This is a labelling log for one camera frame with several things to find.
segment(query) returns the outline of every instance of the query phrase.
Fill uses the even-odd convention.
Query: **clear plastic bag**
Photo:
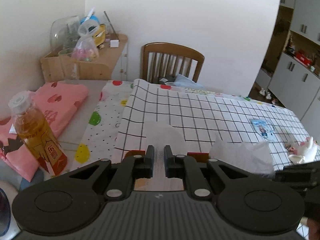
[[[97,59],[99,51],[93,38],[91,36],[81,37],[73,49],[71,57],[81,61],[94,61]]]

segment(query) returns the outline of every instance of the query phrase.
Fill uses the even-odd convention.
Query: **cartoon character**
[[[259,130],[261,132],[261,135],[264,137],[264,138],[268,138],[268,134],[266,132],[266,130],[263,128],[263,126],[259,125]]]

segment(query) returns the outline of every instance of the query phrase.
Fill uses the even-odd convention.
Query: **red object on counter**
[[[299,52],[296,54],[295,57],[305,65],[309,66],[311,64],[311,60]]]

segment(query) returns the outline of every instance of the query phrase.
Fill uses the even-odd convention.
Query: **cabinet handle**
[[[305,74],[303,82],[305,82],[307,80],[307,77],[308,77],[308,73]]]

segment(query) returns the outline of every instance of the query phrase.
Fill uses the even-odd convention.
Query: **white tablecloth with black grid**
[[[146,149],[147,121],[175,127],[183,135],[189,152],[207,153],[216,136],[230,143],[264,141],[253,130],[251,119],[266,120],[274,127],[276,137],[276,141],[269,143],[274,170],[291,164],[285,143],[302,142],[308,136],[300,120],[288,109],[166,88],[141,79],[134,81],[121,119],[113,162],[120,162],[129,150]]]

